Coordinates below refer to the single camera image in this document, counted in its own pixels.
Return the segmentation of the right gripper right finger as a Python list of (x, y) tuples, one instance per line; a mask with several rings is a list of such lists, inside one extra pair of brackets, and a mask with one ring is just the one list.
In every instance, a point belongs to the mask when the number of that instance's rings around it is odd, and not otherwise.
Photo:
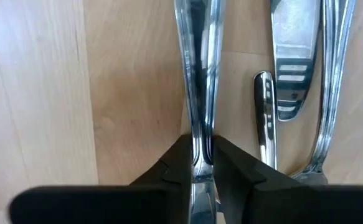
[(227, 223), (363, 223), (363, 185), (306, 185), (222, 136), (214, 179)]

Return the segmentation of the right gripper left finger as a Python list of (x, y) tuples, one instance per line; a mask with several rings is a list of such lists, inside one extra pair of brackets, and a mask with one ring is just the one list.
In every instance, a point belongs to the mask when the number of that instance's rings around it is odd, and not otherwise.
[(51, 185), (13, 198), (11, 223), (187, 223), (191, 184), (190, 135), (182, 135), (129, 185)]

